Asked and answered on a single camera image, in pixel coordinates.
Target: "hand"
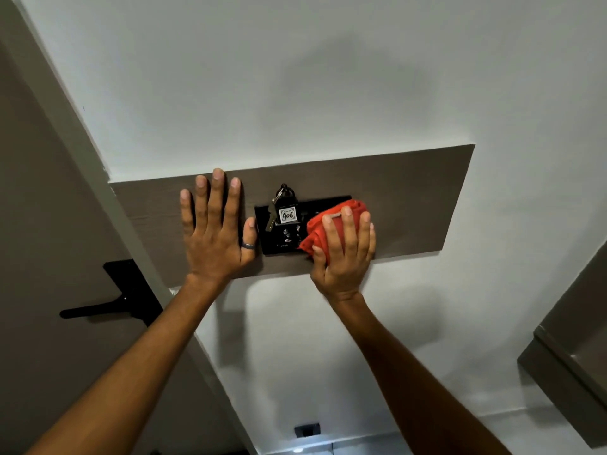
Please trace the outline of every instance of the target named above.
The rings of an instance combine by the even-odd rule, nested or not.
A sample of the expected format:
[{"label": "hand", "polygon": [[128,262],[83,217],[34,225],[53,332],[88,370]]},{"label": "hand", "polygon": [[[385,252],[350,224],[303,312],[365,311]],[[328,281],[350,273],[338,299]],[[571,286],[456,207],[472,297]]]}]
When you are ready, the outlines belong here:
[{"label": "hand", "polygon": [[335,223],[328,215],[322,218],[331,257],[328,267],[323,250],[313,247],[314,269],[310,276],[316,288],[331,305],[352,300],[359,293],[360,283],[375,253],[375,229],[371,223],[371,214],[360,214],[358,236],[350,207],[342,209],[341,218],[344,223],[345,250],[342,248]]},{"label": "hand", "polygon": [[[237,177],[232,179],[225,209],[222,206],[224,182],[224,171],[215,169],[211,181],[211,194],[208,196],[206,177],[197,176],[195,208],[192,208],[190,192],[182,190],[180,193],[183,239],[190,266],[188,279],[201,282],[206,288],[210,287],[214,295],[224,290],[234,274],[255,258],[255,250],[240,247],[238,241],[240,180]],[[193,209],[195,209],[195,222],[192,216]],[[254,217],[249,217],[245,221],[242,241],[246,244],[255,244],[257,241]]]}]

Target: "number label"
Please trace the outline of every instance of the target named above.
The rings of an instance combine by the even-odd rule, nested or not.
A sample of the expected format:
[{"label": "number label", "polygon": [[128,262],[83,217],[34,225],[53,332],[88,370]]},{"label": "number label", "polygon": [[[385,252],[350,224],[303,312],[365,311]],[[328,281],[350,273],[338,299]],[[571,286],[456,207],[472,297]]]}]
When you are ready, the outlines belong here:
[{"label": "number label", "polygon": [[278,211],[280,223],[290,223],[297,221],[297,214],[295,212],[295,206],[285,207]]}]

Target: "cleaning cloth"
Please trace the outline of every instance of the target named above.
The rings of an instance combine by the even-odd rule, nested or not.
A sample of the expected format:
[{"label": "cleaning cloth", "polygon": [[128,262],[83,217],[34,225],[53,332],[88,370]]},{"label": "cleaning cloth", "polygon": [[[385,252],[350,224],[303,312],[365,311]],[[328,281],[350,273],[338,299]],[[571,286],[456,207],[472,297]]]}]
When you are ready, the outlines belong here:
[{"label": "cleaning cloth", "polygon": [[352,216],[354,218],[354,225],[356,226],[356,233],[358,234],[358,224],[360,222],[360,214],[367,210],[367,206],[362,201],[357,201],[356,199],[349,199],[344,201],[337,206],[331,207],[327,209],[325,212],[321,212],[317,216],[313,217],[308,221],[308,236],[301,242],[299,248],[310,255],[314,255],[314,250],[312,246],[320,247],[322,251],[325,253],[325,257],[327,258],[327,265],[329,265],[330,257],[329,257],[329,246],[327,244],[327,234],[325,233],[325,229],[322,226],[322,218],[329,214],[333,217],[333,223],[335,223],[335,228],[338,231],[339,239],[342,243],[342,249],[344,248],[344,223],[341,218],[341,210],[344,206],[350,206],[352,209]]}]

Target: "red microfiber cloth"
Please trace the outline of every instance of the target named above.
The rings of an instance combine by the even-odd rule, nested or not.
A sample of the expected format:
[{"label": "red microfiber cloth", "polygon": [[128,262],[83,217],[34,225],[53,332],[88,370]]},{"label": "red microfiber cloth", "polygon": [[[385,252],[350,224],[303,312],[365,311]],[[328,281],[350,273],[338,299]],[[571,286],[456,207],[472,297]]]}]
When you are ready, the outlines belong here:
[{"label": "red microfiber cloth", "polygon": [[[321,212],[314,218],[310,219],[308,222],[308,236],[301,242],[299,248],[310,255],[314,255],[314,250],[312,246],[320,247],[322,251],[325,253],[325,257],[327,258],[327,265],[329,265],[329,246],[327,244],[327,234],[325,233],[325,229],[322,226],[322,217],[326,214],[333,215],[341,212],[344,206],[350,206],[352,209],[352,216],[354,217],[354,225],[356,226],[356,233],[358,233],[358,224],[360,222],[360,214],[367,210],[367,206],[362,201],[357,201],[356,199],[349,199],[344,201],[337,206],[331,207],[325,212]],[[341,216],[333,217],[333,223],[335,223],[335,228],[338,230],[339,239],[342,242],[342,248],[344,247],[344,223],[341,220]]]}]

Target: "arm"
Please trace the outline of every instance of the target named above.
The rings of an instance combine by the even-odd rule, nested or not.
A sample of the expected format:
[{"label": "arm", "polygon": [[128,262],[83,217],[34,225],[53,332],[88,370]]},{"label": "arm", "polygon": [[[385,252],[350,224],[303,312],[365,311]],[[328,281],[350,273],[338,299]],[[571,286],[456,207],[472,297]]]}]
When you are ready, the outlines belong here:
[{"label": "arm", "polygon": [[[255,258],[238,242],[240,181],[233,179],[222,222],[224,172],[196,177],[195,221],[189,191],[181,219],[190,273],[148,330],[42,435],[27,455],[126,455],[131,452],[189,339],[234,273]],[[254,244],[255,221],[243,241]]]},{"label": "arm", "polygon": [[416,454],[500,454],[510,452],[415,359],[369,310],[359,291],[375,252],[368,212],[356,235],[352,212],[342,209],[345,249],[330,217],[323,219],[331,264],[315,247],[312,280],[359,346],[390,412]]}]

